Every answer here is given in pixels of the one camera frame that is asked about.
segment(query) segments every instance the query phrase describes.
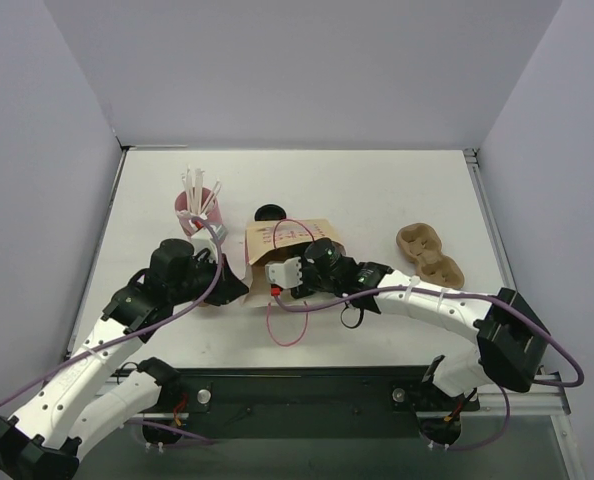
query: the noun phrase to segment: tabletop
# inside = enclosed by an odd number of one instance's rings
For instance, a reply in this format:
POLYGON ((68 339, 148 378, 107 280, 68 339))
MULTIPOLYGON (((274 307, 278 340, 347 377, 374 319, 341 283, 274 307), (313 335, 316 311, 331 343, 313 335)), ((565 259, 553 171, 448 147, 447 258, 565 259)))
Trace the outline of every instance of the tabletop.
MULTIPOLYGON (((166 238, 185 238, 173 203, 186 167, 220 179, 219 205, 229 234, 224 252, 238 277, 245 271, 244 231, 258 207, 282 206, 289 218, 326 218, 346 254, 414 274, 397 249, 406 225, 424 222, 462 269, 464 290, 496 293, 502 275, 461 151, 149 150, 127 152, 75 327, 74 347, 88 335, 112 294, 166 238)), ((408 319, 366 314, 348 330, 341 309, 312 313, 303 340, 274 344, 265 309, 203 307, 160 329, 130 360, 156 356, 176 368, 425 365, 470 347, 453 334, 408 319)), ((297 337, 304 317, 272 309, 273 333, 297 337)))

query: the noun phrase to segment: silver bolt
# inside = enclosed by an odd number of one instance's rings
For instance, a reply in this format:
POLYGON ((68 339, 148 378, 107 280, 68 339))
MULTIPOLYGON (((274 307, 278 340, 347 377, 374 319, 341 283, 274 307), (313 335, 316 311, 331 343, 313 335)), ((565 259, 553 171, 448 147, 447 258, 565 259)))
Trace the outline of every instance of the silver bolt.
POLYGON ((397 403, 403 402, 404 398, 406 398, 406 392, 404 392, 403 388, 396 388, 393 390, 393 400, 397 403))
POLYGON ((205 388, 202 388, 197 392, 197 401, 202 405, 206 405, 208 402, 210 402, 210 397, 212 397, 210 390, 206 390, 205 388))

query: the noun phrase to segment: pink cup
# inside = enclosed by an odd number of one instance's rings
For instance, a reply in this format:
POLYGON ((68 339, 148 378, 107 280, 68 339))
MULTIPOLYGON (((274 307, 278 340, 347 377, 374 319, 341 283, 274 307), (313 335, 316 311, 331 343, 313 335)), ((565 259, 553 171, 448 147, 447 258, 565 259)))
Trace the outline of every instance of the pink cup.
MULTIPOLYGON (((209 190, 208 188, 203 188, 202 189, 202 193, 201 193, 201 201, 202 203, 206 201, 206 199, 208 198, 208 196, 211 194, 211 190, 209 190)), ((208 210, 206 211, 206 217, 208 218, 208 221, 210 223, 218 223, 220 225, 223 225, 223 221, 221 219, 221 213, 219 212, 219 203, 217 202, 217 198, 215 197, 214 200, 211 201, 213 206, 212 208, 208 208, 208 210)), ((182 210, 188 210, 188 202, 186 201, 186 192, 181 192, 179 195, 177 195, 177 198, 175 199, 175 212, 180 212, 182 210)), ((190 238, 193 234, 193 232, 188 230, 188 220, 185 220, 183 218, 179 218, 179 225, 181 226, 182 230, 184 231, 184 234, 190 238)))

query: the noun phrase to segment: cardboard box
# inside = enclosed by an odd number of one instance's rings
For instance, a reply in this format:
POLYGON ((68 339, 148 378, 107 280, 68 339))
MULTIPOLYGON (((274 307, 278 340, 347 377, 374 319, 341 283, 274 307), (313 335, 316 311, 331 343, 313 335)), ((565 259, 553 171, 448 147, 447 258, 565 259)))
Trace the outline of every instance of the cardboard box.
MULTIPOLYGON (((315 240, 328 237, 336 243, 342 252, 344 245, 332 225, 325 219, 299 220, 312 232, 315 240)), ((275 234, 273 229, 277 221, 253 222, 246 227, 246 276, 244 283, 250 288, 248 295, 242 298, 246 307, 265 307, 272 301, 270 285, 266 281, 265 265, 268 262, 281 262, 290 258, 289 247, 312 242, 310 234, 301 225, 289 221, 282 222, 275 234)), ((289 291, 282 293, 282 300, 288 304, 319 303, 333 298, 332 294, 317 293, 304 299, 295 300, 289 291)))

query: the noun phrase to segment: robotic arm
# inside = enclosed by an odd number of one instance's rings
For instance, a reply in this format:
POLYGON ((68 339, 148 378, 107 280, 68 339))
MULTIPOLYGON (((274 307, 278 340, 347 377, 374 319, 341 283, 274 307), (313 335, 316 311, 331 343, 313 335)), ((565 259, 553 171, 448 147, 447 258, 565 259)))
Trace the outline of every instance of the robotic arm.
MULTIPOLYGON (((225 236, 223 227, 215 226, 215 231, 218 237, 225 236)), ((113 341, 170 317, 175 306, 206 291, 217 270, 210 238, 203 229, 193 237, 193 244, 164 240, 153 252, 149 268, 137 272, 113 295, 75 352, 75 356, 85 352, 90 356, 59 371, 9 418, 0 416, 1 470, 19 480, 70 479, 101 439, 162 397, 174 394, 179 374, 151 358, 141 362, 121 385, 90 403, 108 377, 154 332, 121 343, 113 341)), ((222 262, 219 281, 205 299, 216 306, 248 292, 230 270, 225 255, 222 262)))
MULTIPOLYGON (((489 383, 527 392, 547 347, 542 337, 499 306, 482 299, 456 299, 463 292, 411 278, 386 265, 358 263, 342 255, 328 238, 311 243, 300 257, 266 265, 266 276, 271 285, 279 287, 273 294, 280 305, 281 289, 290 289, 293 298, 327 292, 346 298, 347 303, 360 309, 360 315, 364 310, 405 315, 469 340, 473 343, 470 352, 453 358, 440 356, 428 369, 428 381, 450 397, 489 383), (386 291, 371 294, 374 289, 386 291), (419 289, 428 293, 416 293, 419 289)), ((517 292, 502 288, 496 298, 546 330, 517 292)))

